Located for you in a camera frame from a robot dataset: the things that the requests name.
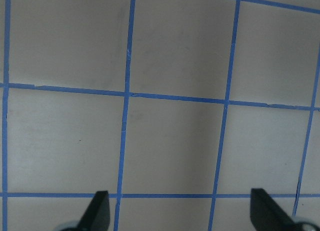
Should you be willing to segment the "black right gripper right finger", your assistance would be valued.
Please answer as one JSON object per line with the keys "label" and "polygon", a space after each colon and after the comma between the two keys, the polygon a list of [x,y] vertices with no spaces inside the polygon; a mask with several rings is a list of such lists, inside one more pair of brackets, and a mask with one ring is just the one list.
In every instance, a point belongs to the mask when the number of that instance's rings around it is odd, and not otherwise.
{"label": "black right gripper right finger", "polygon": [[299,231],[286,212],[263,188],[252,188],[250,193],[250,221],[256,231]]}

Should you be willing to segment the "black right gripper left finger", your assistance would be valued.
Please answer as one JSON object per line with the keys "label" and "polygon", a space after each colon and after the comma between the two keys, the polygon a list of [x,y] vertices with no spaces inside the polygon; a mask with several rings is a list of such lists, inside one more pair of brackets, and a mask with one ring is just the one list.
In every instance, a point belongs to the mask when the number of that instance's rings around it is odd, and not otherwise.
{"label": "black right gripper left finger", "polygon": [[111,222],[109,192],[97,191],[79,220],[76,231],[108,231]]}

